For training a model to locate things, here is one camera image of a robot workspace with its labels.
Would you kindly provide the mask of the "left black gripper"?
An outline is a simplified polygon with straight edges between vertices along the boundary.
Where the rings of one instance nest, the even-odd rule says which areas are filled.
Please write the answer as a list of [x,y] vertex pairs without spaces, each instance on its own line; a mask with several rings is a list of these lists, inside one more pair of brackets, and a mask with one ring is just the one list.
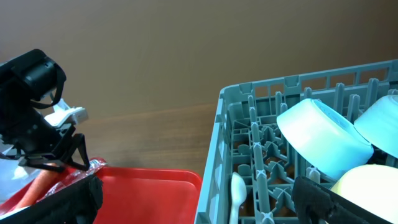
[[[86,151],[85,135],[75,134],[71,123],[52,126],[33,107],[1,108],[1,143],[10,145],[10,151],[1,153],[1,159],[18,160],[21,167],[63,172],[65,166],[87,171],[90,160]],[[75,162],[75,151],[83,161]]]

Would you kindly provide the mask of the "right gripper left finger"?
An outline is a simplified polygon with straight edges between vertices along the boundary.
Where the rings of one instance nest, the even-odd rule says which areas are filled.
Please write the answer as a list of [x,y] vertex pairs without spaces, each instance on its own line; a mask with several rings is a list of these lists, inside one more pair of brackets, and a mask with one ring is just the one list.
[[94,223],[103,205],[103,182],[89,175],[27,208],[1,219],[1,224]]

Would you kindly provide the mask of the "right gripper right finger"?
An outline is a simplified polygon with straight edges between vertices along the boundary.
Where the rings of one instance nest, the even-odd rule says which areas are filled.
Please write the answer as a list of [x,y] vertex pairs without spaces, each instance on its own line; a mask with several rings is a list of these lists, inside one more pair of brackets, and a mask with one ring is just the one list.
[[391,224],[304,176],[295,179],[292,200],[300,224]]

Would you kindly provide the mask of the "red snack wrapper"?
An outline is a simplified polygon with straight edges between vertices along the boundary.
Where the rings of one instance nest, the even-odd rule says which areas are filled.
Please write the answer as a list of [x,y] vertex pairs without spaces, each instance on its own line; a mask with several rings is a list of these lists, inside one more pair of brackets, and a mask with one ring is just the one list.
[[97,173],[107,165],[108,163],[103,158],[97,157],[90,160],[90,166],[87,171],[77,169],[72,171],[66,170],[65,172],[67,174],[64,177],[61,177],[60,180],[47,191],[42,199],[65,189],[66,187],[84,179],[85,177],[88,177],[89,175]]

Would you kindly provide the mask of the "orange carrot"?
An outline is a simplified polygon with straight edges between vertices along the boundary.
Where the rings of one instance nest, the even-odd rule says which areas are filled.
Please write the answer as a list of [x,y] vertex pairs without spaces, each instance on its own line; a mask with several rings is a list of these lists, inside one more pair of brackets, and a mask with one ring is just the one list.
[[33,180],[25,195],[14,207],[14,210],[28,207],[36,203],[42,194],[45,194],[49,188],[54,185],[58,179],[60,172],[51,170],[41,170],[39,175]]

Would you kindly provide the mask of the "yellow plastic cup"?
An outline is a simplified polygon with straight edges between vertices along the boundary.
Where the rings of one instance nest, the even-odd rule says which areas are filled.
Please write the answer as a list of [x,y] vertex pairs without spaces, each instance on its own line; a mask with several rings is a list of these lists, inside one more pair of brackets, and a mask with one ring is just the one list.
[[397,168],[366,164],[345,173],[331,191],[361,208],[397,223]]

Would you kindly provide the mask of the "light blue bowl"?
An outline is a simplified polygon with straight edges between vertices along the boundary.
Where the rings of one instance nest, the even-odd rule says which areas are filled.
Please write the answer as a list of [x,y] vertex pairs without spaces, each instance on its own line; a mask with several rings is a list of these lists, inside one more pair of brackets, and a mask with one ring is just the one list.
[[306,161],[334,180],[367,163],[374,153],[352,123],[320,100],[302,100],[278,115],[277,125]]

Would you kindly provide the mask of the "white plastic spoon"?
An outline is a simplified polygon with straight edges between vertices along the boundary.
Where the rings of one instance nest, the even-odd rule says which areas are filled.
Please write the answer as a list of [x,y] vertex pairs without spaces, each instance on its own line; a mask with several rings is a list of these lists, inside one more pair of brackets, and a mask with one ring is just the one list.
[[237,224],[239,216],[239,208],[247,198],[247,190],[244,179],[237,173],[233,172],[231,178],[231,210],[229,214],[229,224]]

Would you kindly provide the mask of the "mint green bowl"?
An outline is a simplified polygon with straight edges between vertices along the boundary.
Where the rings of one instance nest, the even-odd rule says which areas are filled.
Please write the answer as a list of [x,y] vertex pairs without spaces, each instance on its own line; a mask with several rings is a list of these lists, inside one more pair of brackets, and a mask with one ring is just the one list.
[[397,95],[378,99],[354,126],[372,145],[397,158]]

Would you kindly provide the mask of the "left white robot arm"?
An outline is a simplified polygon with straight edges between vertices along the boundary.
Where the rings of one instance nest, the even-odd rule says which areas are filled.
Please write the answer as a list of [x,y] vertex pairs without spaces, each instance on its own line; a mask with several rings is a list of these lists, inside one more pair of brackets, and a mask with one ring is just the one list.
[[85,137],[75,132],[88,114],[62,99],[65,81],[59,64],[39,49],[1,64],[1,142],[11,147],[1,159],[55,172],[89,169]]

